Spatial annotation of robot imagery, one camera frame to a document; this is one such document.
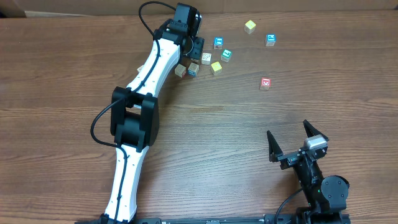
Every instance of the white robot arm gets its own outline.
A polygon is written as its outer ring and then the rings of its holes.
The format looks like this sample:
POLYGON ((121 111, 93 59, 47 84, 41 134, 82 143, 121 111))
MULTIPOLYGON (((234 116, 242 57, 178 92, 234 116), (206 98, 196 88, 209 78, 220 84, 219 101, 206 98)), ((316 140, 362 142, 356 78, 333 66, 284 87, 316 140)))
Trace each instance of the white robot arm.
POLYGON ((142 162, 159 130, 159 91, 182 56, 200 59, 205 41, 196 37, 200 24, 201 15, 194 7, 178 3, 174 19, 169 19, 154 33, 150 31, 154 36, 154 44, 137 77, 126 88, 116 87, 112 103, 93 121, 93 139, 100 144, 116 147, 116 170, 105 213, 99 220, 86 223, 129 223, 134 218, 142 162), (140 108, 141 114, 126 111, 126 108, 133 106, 140 108), (93 132, 96 121, 110 108, 111 134, 116 144, 98 140, 93 132))

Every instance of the printed marking on cube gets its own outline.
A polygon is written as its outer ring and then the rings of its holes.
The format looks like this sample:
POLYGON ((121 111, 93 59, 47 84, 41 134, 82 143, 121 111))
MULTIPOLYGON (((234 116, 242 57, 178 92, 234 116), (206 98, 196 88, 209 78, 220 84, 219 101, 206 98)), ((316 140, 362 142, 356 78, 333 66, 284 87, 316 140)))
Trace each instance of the printed marking on cube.
POLYGON ((222 49, 223 48, 224 39, 222 37, 214 38, 214 49, 222 49))
POLYGON ((201 63, 204 65, 210 65, 211 61, 211 54, 210 53, 203 53, 201 55, 201 63))
POLYGON ((221 73, 223 67, 220 65, 219 62, 215 62, 211 64, 211 72, 213 72, 213 75, 218 75, 221 73))
POLYGON ((276 35, 275 34, 267 34, 267 39, 266 39, 266 46, 267 47, 272 47, 276 43, 276 35))
POLYGON ((144 65, 141 65, 139 68, 137 68, 138 73, 141 72, 142 68, 144 67, 144 65))
POLYGON ((232 51, 225 49, 221 54, 221 60, 223 60, 224 62, 229 62, 231 56, 232 56, 232 51))
POLYGON ((185 74, 186 74, 186 72, 187 72, 187 68, 185 68, 183 65, 181 65, 181 64, 178 64, 176 67, 175 67, 175 70, 174 70, 174 73, 176 74, 176 75, 178 75, 179 77, 183 77, 185 74))
POLYGON ((191 63, 188 67, 188 74, 196 76, 199 72, 199 65, 191 63))
POLYGON ((256 29, 256 24, 251 20, 245 23, 244 25, 244 31, 246 31, 248 34, 253 33, 255 29, 256 29))
POLYGON ((268 90, 271 87, 271 79, 262 77, 260 83, 260 90, 268 90))

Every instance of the cable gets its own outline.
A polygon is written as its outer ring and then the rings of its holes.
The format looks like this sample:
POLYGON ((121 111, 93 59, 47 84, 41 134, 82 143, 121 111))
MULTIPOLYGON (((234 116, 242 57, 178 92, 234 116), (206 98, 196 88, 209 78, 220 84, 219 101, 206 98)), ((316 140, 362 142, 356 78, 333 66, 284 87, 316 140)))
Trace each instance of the cable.
MULTIPOLYGON (((127 159, 129 156, 127 156, 126 151, 122 148, 121 145, 117 145, 117 144, 112 144, 112 143, 108 143, 108 142, 104 142, 99 140, 95 134, 94 134, 94 128, 95 128, 95 124, 97 123, 97 121, 100 119, 100 117, 102 117, 102 115, 104 115, 109 109, 111 109, 114 105, 116 105, 117 103, 120 103, 122 100, 128 98, 129 96, 131 96, 133 93, 137 92, 138 90, 141 89, 141 87, 145 86, 145 82, 147 81, 147 79, 149 78, 149 75, 152 73, 152 71, 155 69, 156 63, 160 57, 160 45, 159 45, 159 41, 157 39, 155 39, 155 34, 151 31, 151 29, 148 27, 148 25, 145 23, 144 19, 142 18, 141 15, 141 10, 144 6, 148 5, 148 4, 161 4, 164 6, 167 6, 171 9, 173 9, 175 11, 175 8, 171 5, 168 5, 166 3, 163 2, 158 2, 158 1, 149 1, 149 2, 145 2, 144 4, 142 4, 140 6, 140 8, 138 9, 138 15, 139 18, 142 22, 142 24, 145 26, 145 28, 150 32, 150 34, 153 36, 155 42, 156 42, 156 46, 157 46, 157 55, 155 58, 154 63, 152 64, 150 70, 148 71, 148 74, 144 77, 144 79, 140 82, 140 84, 137 86, 136 89, 134 89, 133 91, 131 91, 128 95, 126 95, 124 98, 120 98, 118 100, 116 100, 115 102, 111 103, 110 105, 108 105, 106 108, 104 108, 101 112, 99 112, 99 114, 95 117, 95 119, 93 120, 92 124, 91 124, 91 128, 90 128, 90 134, 91 137, 94 139, 95 142, 105 145, 105 146, 110 146, 110 147, 115 147, 120 149, 120 151, 122 151, 123 155, 124 155, 124 167, 123 167, 123 173, 122 173, 122 177, 120 180, 120 186, 119 186, 119 192, 118 192, 118 203, 116 205, 116 211, 115 211, 115 215, 114 215, 114 220, 113 220, 113 224, 116 224, 118 221, 118 213, 119 213, 119 206, 120 206, 120 199, 122 197, 121 192, 122 192, 122 186, 123 186, 123 182, 124 182, 124 176, 126 174, 126 167, 127 167, 127 159)), ((166 22, 164 22, 162 24, 162 27, 166 27, 172 20, 168 19, 166 22)))
POLYGON ((303 190, 303 188, 298 189, 296 192, 294 192, 291 196, 289 196, 278 208, 278 211, 276 211, 275 217, 274 217, 274 224, 277 224, 278 222, 278 215, 280 211, 282 211, 282 208, 285 206, 287 202, 289 202, 290 199, 294 198, 298 193, 300 193, 303 190))

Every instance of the wooden cube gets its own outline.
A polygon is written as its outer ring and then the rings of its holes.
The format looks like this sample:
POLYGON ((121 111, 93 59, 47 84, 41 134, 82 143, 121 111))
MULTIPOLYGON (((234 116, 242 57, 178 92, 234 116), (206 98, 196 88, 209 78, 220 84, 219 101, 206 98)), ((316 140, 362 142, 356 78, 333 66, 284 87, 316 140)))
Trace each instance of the wooden cube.
POLYGON ((178 64, 176 67, 175 67, 175 70, 174 70, 174 73, 176 74, 176 75, 178 75, 179 77, 183 77, 185 74, 186 74, 186 72, 187 72, 187 68, 185 68, 183 65, 181 65, 181 64, 178 64))
POLYGON ((224 40, 222 37, 215 37, 214 38, 214 49, 222 49, 223 42, 224 42, 224 40))
POLYGON ((213 75, 218 75, 221 73, 223 67, 220 65, 219 62, 215 62, 211 64, 211 72, 213 72, 213 75))
POLYGON ((199 65, 195 63, 191 63, 188 67, 188 74, 192 76, 196 76, 199 72, 199 65))
POLYGON ((224 62, 229 62, 231 56, 232 56, 232 51, 225 49, 221 54, 221 60, 223 60, 224 62))
POLYGON ((144 67, 144 65, 141 65, 139 68, 137 68, 138 73, 141 72, 142 68, 144 67))
POLYGON ((210 65, 210 61, 211 61, 211 54, 209 53, 203 53, 201 55, 201 63, 204 65, 210 65))
POLYGON ((244 31, 246 31, 248 34, 253 33, 255 29, 256 29, 256 24, 253 21, 248 21, 244 25, 244 31))
POLYGON ((271 87, 271 79, 262 77, 260 83, 260 90, 269 90, 271 87))
POLYGON ((267 39, 266 39, 266 46, 267 47, 272 47, 276 43, 276 36, 275 34, 267 34, 267 39))

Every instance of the small block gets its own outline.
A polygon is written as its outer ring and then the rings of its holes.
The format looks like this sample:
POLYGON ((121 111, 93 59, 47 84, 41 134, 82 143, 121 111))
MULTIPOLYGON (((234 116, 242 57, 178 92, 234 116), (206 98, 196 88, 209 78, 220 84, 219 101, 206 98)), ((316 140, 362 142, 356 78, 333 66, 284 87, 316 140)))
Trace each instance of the small block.
POLYGON ((275 34, 267 34, 267 39, 266 39, 266 46, 267 47, 272 47, 276 43, 276 36, 275 34))
POLYGON ((224 62, 229 62, 231 56, 232 56, 232 51, 225 49, 221 54, 221 60, 223 60, 224 62))
POLYGON ((222 49, 223 43, 224 43, 224 40, 222 37, 215 37, 214 38, 214 49, 222 49))
POLYGON ((269 90, 271 87, 271 79, 262 77, 260 83, 260 90, 269 90))
POLYGON ((213 72, 213 75, 218 75, 221 73, 223 67, 220 65, 219 62, 215 62, 211 64, 211 72, 213 72))
POLYGON ((211 54, 209 53, 203 53, 201 55, 201 63, 204 65, 210 65, 210 60, 211 60, 211 54))
POLYGON ((174 70, 174 73, 176 74, 176 75, 178 75, 179 77, 183 77, 185 74, 186 74, 186 72, 187 72, 187 68, 185 68, 183 65, 181 65, 181 64, 178 64, 176 67, 175 67, 175 70, 174 70))
POLYGON ((191 63, 188 67, 188 74, 196 76, 199 72, 199 65, 195 63, 191 63))
POLYGON ((244 31, 246 31, 248 34, 253 33, 255 29, 256 24, 251 20, 244 25, 244 31))
POLYGON ((141 65, 139 68, 137 68, 138 73, 141 72, 142 68, 144 67, 144 65, 141 65))

